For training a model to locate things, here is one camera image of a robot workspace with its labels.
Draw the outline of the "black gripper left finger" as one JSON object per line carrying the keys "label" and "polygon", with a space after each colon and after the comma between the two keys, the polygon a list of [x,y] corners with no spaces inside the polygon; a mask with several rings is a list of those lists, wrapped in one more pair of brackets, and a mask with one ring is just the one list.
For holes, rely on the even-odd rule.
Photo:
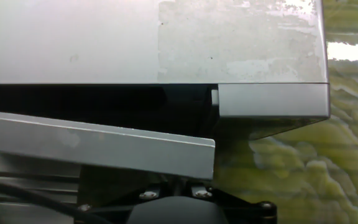
{"label": "black gripper left finger", "polygon": [[78,209],[104,218],[110,223],[125,224],[136,205],[157,200],[161,197],[163,197],[163,185],[149,185],[130,191],[100,206],[88,202],[81,203]]}

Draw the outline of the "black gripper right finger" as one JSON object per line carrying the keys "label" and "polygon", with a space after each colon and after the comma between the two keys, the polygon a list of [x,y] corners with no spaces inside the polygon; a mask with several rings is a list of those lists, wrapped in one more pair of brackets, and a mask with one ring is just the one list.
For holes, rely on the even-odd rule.
{"label": "black gripper right finger", "polygon": [[213,202],[229,224],[277,224],[277,206],[273,202],[246,202],[222,190],[202,183],[189,183],[188,195]]}

